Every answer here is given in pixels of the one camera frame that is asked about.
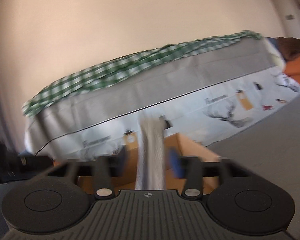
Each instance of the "deer head illustration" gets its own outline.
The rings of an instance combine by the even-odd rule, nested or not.
[[[232,124],[235,127],[244,127],[246,126],[248,123],[250,123],[252,121],[251,117],[247,117],[244,119],[240,119],[240,120],[234,120],[234,114],[233,111],[236,108],[236,105],[234,102],[232,101],[228,101],[229,102],[229,106],[227,106],[227,116],[222,116],[220,115],[217,111],[212,111],[212,106],[208,106],[207,112],[205,113],[206,116],[211,117],[211,118],[217,118],[221,121],[227,121],[230,124]]]

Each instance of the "blue object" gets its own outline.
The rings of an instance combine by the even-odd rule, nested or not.
[[[27,152],[27,150],[24,150],[23,152],[19,153],[18,156],[19,157],[22,157],[22,156],[33,156],[33,154],[30,153],[30,152]]]
[[[268,41],[270,41],[271,44],[277,49],[277,51],[280,52],[279,47],[278,47],[278,43],[277,43],[277,39],[275,39],[275,38],[270,38],[270,37],[266,37],[266,38],[267,38]]]
[[[169,162],[173,170],[174,176],[178,179],[184,178],[184,170],[181,167],[179,154],[175,148],[169,148]]]

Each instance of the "logo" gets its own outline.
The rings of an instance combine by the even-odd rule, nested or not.
[[[145,193],[145,194],[144,194],[144,196],[145,196],[145,197],[147,197],[147,198],[150,198],[150,197],[152,197],[152,196],[153,196],[153,194],[152,194],[152,193],[150,193],[150,192],[147,192],[147,193]]]
[[[223,96],[220,96],[220,97],[217,97],[217,98],[212,98],[212,99],[206,98],[205,100],[206,100],[207,104],[212,104],[212,103],[214,103],[216,101],[219,101],[219,100],[221,100],[223,98],[227,98],[227,97],[228,97],[228,95],[223,95]]]
[[[95,141],[91,141],[91,142],[88,142],[88,141],[83,141],[82,144],[83,144],[83,147],[89,147],[89,146],[92,146],[94,144],[98,144],[98,143],[102,143],[102,142],[105,142],[107,140],[109,140],[111,138],[111,136],[107,136],[107,137],[103,137],[103,138],[100,138],[98,140],[95,140]]]

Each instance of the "dark object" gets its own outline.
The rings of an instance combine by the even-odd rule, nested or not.
[[[94,192],[111,192],[122,156],[124,151],[66,163],[12,190],[2,202],[12,227],[3,239],[33,239],[33,233],[36,239],[293,239],[284,231],[294,214],[290,195],[229,160],[179,157],[186,178],[182,196],[176,190],[122,190],[102,199],[75,185],[77,176],[90,175]],[[202,195],[202,176],[219,176],[220,187]]]
[[[165,129],[165,130],[166,130],[166,129],[169,129],[169,128],[171,128],[171,127],[172,127],[172,124],[171,124],[171,122],[170,122],[170,121],[168,121],[164,115],[160,116],[160,117],[159,117],[159,119],[161,119],[161,120],[163,120],[163,121],[164,121],[164,124],[165,124],[165,127],[164,127],[164,129]]]
[[[276,99],[276,101],[278,101],[279,103],[281,103],[281,104],[285,104],[285,103],[287,103],[287,101],[286,100],[282,100],[282,99]]]
[[[300,40],[296,38],[277,38],[278,49],[286,61],[300,56]]]
[[[257,82],[254,82],[254,85],[256,86],[256,88],[257,88],[257,90],[263,90],[263,87],[260,85],[260,84],[258,84]]]
[[[124,135],[129,135],[129,134],[132,134],[134,131],[132,131],[132,130],[126,130],[126,132],[124,133]]]
[[[286,20],[290,21],[293,19],[294,19],[294,15],[292,15],[292,14],[286,15]]]
[[[53,166],[48,156],[18,156],[0,144],[0,184],[10,181],[30,179],[38,172]]]

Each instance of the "green checkered blanket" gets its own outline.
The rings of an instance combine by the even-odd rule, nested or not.
[[[242,31],[231,35],[166,45],[162,48],[146,50],[103,62],[63,77],[46,86],[24,104],[22,107],[23,114],[34,116],[70,95],[110,87],[155,66],[183,57],[221,49],[239,42],[244,37],[258,40],[262,38],[259,33]]]

